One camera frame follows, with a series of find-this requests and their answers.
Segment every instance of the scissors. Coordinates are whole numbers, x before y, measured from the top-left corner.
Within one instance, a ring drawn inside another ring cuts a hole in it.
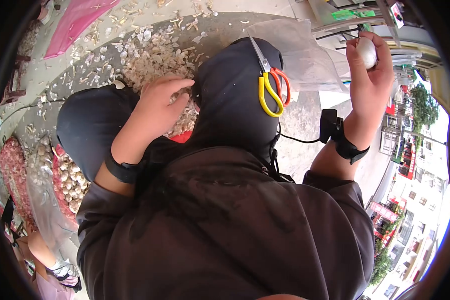
[[[255,40],[252,38],[249,32],[247,33],[248,37],[250,38],[250,41],[252,42],[255,53],[257,53],[260,66],[263,71],[262,76],[258,77],[258,99],[260,100],[260,105],[270,117],[275,118],[280,117],[283,114],[284,107],[286,107],[290,103],[290,81],[288,80],[288,77],[285,75],[285,73],[282,72],[282,70],[270,67],[270,63],[268,62],[267,58],[264,57],[264,54],[258,47]],[[277,93],[270,85],[270,81],[268,78],[269,74],[271,74],[272,77],[275,79],[275,83],[277,85]],[[286,83],[287,98],[285,101],[282,98],[282,83],[278,78],[279,75],[283,78],[283,80]],[[267,103],[265,102],[265,87],[267,88],[268,93],[271,95],[271,97],[275,100],[275,102],[278,105],[277,112],[271,111],[270,108],[268,108]]]

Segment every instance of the building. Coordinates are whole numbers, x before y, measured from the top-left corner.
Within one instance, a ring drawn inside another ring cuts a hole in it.
[[[431,136],[425,127],[422,134]],[[384,243],[392,259],[390,272],[378,285],[369,286],[362,299],[386,300],[400,295],[422,278],[437,250],[440,208],[448,185],[446,146],[424,139],[423,146],[415,151],[413,137],[407,134],[402,145],[401,164],[389,194],[381,203],[370,205],[378,211],[372,215],[375,226],[380,224],[377,215],[387,213],[377,209],[378,204],[384,208],[400,204],[404,208],[401,224]]]

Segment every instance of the peeled garlic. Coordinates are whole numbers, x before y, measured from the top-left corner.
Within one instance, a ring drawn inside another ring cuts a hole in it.
[[[60,180],[64,182],[64,181],[66,181],[68,179],[68,177],[69,177],[69,172],[68,171],[63,171],[62,175],[60,177]]]
[[[377,50],[371,39],[366,37],[358,39],[356,51],[363,59],[363,63],[367,70],[377,63]]]

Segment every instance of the pink cloth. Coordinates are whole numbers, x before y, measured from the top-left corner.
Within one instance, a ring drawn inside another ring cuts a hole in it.
[[[75,292],[72,288],[64,286],[52,275],[43,278],[39,273],[36,274],[36,285],[42,300],[72,300]]]
[[[65,53],[79,35],[120,0],[71,0],[53,33],[44,59]]]

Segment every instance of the tree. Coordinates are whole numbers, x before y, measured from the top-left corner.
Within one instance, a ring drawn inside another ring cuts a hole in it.
[[[370,278],[369,285],[374,286],[381,282],[387,275],[391,266],[392,259],[388,256],[388,249],[379,249],[377,255],[375,255],[375,259],[373,260],[372,277]]]
[[[413,101],[413,132],[420,133],[423,125],[432,125],[438,119],[439,104],[427,92],[420,82],[410,90]],[[415,138],[415,145],[420,146],[421,138]]]

